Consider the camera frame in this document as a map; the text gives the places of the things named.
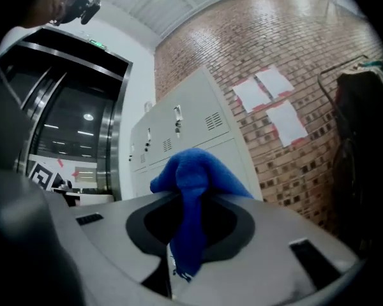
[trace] black slot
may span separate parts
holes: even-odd
[[[101,219],[103,219],[103,216],[100,215],[99,213],[89,214],[83,217],[76,218],[80,226],[83,226],[84,224],[88,224],[91,222],[99,221]]]
[[[293,242],[289,247],[318,290],[340,277],[340,272],[309,240]]]

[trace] paper sheet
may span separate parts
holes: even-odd
[[[254,78],[247,79],[241,84],[234,86],[233,89],[248,113],[252,112],[256,106],[266,105],[271,102],[267,94],[260,89]]]
[[[308,132],[298,119],[298,115],[290,103],[286,100],[281,105],[270,108],[266,111],[284,147],[289,146],[293,141],[308,136]]]
[[[273,66],[267,70],[259,71],[255,76],[264,84],[274,99],[282,93],[293,91],[295,89],[294,86],[292,86],[292,84]]]

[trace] white locker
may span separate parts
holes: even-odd
[[[136,161],[130,167],[137,196],[150,193],[150,181],[159,175],[171,156],[199,147],[221,160],[256,199],[262,200],[243,136],[220,88],[205,67],[185,78],[143,116],[132,129],[131,142],[135,145]]]

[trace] red brick wall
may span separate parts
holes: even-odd
[[[371,27],[328,0],[224,0],[187,21],[156,49],[156,99],[205,65],[241,128],[264,198],[333,230],[330,168],[338,137],[316,76],[362,53],[382,55]],[[300,145],[283,148],[265,110],[247,114],[234,101],[235,83],[272,64],[295,87],[287,98],[310,134]],[[324,77],[332,96],[338,74]]]

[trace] blue towel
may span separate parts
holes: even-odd
[[[208,189],[253,198],[244,185],[216,157],[201,149],[188,149],[172,156],[151,182],[151,191],[181,191],[183,222],[170,242],[177,273],[194,276],[206,236],[201,224],[201,195]]]

